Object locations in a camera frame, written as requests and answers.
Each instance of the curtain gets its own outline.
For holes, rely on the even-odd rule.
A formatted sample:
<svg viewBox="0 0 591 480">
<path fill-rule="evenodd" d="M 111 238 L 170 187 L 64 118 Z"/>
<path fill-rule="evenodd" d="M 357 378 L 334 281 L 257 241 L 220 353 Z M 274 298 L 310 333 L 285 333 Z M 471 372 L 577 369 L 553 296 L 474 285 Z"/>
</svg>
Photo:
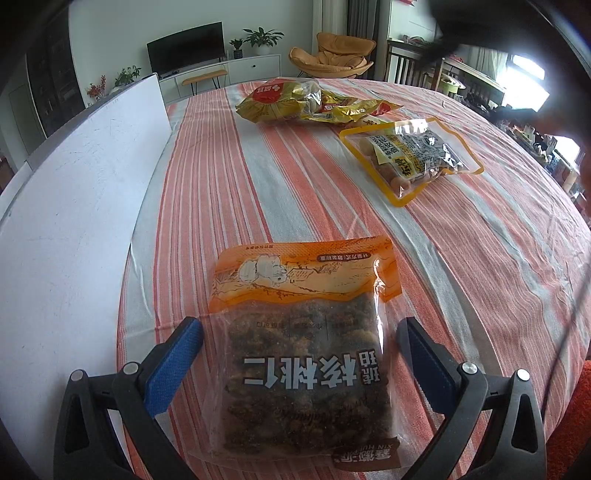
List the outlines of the curtain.
<svg viewBox="0 0 591 480">
<path fill-rule="evenodd" d="M 379 0 L 347 1 L 347 35 L 378 41 Z M 369 54 L 374 65 L 361 78 L 374 78 L 376 48 Z"/>
<path fill-rule="evenodd" d="M 347 0 L 314 0 L 312 15 L 312 54 L 318 52 L 318 32 L 346 35 Z"/>
<path fill-rule="evenodd" d="M 508 53 L 490 48 L 470 47 L 464 63 L 496 80 L 505 71 Z"/>
</svg>

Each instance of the blue gripper pad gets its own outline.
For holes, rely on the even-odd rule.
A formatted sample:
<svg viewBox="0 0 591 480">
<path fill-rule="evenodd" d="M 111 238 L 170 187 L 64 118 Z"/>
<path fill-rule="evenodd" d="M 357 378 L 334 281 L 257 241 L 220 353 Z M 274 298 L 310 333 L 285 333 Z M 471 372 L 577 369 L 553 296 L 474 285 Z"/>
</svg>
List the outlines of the blue gripper pad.
<svg viewBox="0 0 591 480">
<path fill-rule="evenodd" d="M 165 412 L 203 345 L 203 326 L 197 319 L 165 353 L 145 385 L 144 405 L 150 416 Z"/>
<path fill-rule="evenodd" d="M 436 353 L 415 330 L 412 323 L 403 320 L 399 326 L 399 333 L 404 336 L 403 332 L 405 330 L 408 331 L 408 344 L 412 362 L 410 366 L 412 366 L 414 378 L 420 385 L 433 411 L 444 415 L 451 414 L 456 409 L 457 399 L 456 384 L 453 378 L 450 377 Z M 408 355 L 407 350 L 408 348 L 402 348 L 405 357 Z"/>
</svg>

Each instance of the white flower pot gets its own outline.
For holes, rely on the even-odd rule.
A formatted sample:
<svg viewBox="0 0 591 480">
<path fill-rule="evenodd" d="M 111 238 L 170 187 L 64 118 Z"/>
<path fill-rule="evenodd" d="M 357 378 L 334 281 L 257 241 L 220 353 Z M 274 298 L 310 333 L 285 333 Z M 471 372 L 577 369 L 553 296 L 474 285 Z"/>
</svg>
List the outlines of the white flower pot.
<svg viewBox="0 0 591 480">
<path fill-rule="evenodd" d="M 271 53 L 271 47 L 269 45 L 255 45 L 255 55 L 269 55 Z"/>
</svg>

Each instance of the wooden bench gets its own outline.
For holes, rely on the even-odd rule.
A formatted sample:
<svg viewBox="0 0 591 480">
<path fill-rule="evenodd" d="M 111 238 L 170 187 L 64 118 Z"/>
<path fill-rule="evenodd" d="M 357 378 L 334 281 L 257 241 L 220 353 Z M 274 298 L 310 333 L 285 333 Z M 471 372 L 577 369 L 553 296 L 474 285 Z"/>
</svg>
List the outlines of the wooden bench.
<svg viewBox="0 0 591 480">
<path fill-rule="evenodd" d="M 181 85 L 183 85 L 183 86 L 191 85 L 191 92 L 193 95 L 195 95 L 195 90 L 193 90 L 194 83 L 211 79 L 213 82 L 213 86 L 216 89 L 218 89 L 218 88 L 221 88 L 219 78 L 223 77 L 224 75 L 227 75 L 227 74 L 228 74 L 227 71 L 224 69 L 216 70 L 215 72 L 204 73 L 203 75 L 197 75 L 196 77 L 191 77 L 191 78 L 185 79 L 185 80 L 183 80 Z"/>
</svg>

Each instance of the metal screw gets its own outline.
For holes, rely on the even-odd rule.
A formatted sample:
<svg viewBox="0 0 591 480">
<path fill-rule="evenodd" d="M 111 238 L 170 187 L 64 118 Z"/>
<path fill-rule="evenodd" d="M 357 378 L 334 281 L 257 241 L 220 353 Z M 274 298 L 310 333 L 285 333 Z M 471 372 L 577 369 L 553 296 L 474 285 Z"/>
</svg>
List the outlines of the metal screw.
<svg viewBox="0 0 591 480">
<path fill-rule="evenodd" d="M 474 375 L 476 372 L 478 372 L 478 367 L 472 362 L 464 362 L 462 363 L 462 370 L 464 370 L 464 372 L 466 372 L 468 375 Z"/>
<path fill-rule="evenodd" d="M 73 382 L 78 382 L 82 380 L 82 377 L 84 377 L 84 372 L 82 370 L 74 370 L 70 375 L 70 378 Z"/>
<path fill-rule="evenodd" d="M 523 382 L 527 382 L 530 379 L 530 373 L 523 368 L 520 368 L 517 371 L 517 378 L 519 378 Z"/>
<path fill-rule="evenodd" d="M 123 367 L 123 373 L 125 375 L 133 375 L 134 373 L 137 373 L 138 370 L 139 365 L 135 362 L 129 362 L 128 364 L 125 364 Z"/>
</svg>

